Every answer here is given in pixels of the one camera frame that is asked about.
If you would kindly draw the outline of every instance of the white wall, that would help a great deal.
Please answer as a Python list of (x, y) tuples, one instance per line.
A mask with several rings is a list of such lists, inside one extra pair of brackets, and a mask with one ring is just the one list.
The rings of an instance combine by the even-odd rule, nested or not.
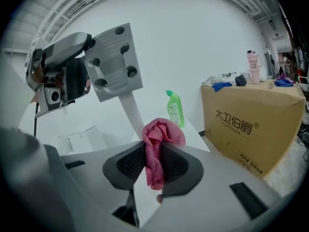
[[(202, 131), (202, 81), (210, 75), (248, 70), (247, 50), (260, 54), (265, 65), (257, 24), (225, 0), (105, 0), (77, 18), (59, 38), (78, 31), (96, 36), (127, 22), (144, 83), (143, 89), (134, 91), (143, 118), (167, 114), (165, 90), (171, 89), (182, 99), (184, 116)], [(91, 90), (66, 109), (40, 118), (38, 129), (53, 123), (65, 133), (90, 121), (108, 136), (108, 146), (130, 142), (133, 131), (118, 98), (99, 103)]]
[(279, 57), (278, 57), (278, 51), (277, 51), (277, 45), (276, 43), (272, 40), (272, 38), (274, 38), (274, 34), (278, 33), (276, 31), (274, 31), (269, 22), (264, 22), (262, 24), (259, 24), (259, 28), (261, 30), (261, 32), (263, 33), (263, 37), (265, 40), (265, 44), (267, 45), (274, 61), (275, 61), (275, 66), (276, 66), (276, 72), (279, 73), (279, 68), (278, 68), (278, 61), (279, 61)]
[(7, 57), (9, 63), (12, 65), (14, 70), (17, 72), (19, 77), (26, 82), (26, 67), (25, 67), (25, 62), (26, 62), (26, 53), (13, 53), (11, 54), (10, 52), (6, 52), (5, 56)]
[(26, 82), (21, 79), (20, 73), (17, 73), (16, 68), (12, 66), (10, 57), (0, 52), (0, 126), (5, 128), (18, 127), (34, 95)]

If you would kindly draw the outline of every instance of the small white object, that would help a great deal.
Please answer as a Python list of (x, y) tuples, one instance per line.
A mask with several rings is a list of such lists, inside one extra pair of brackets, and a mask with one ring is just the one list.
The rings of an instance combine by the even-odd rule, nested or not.
[(107, 149), (103, 136), (95, 125), (83, 124), (76, 127), (69, 135), (74, 153), (85, 153)]

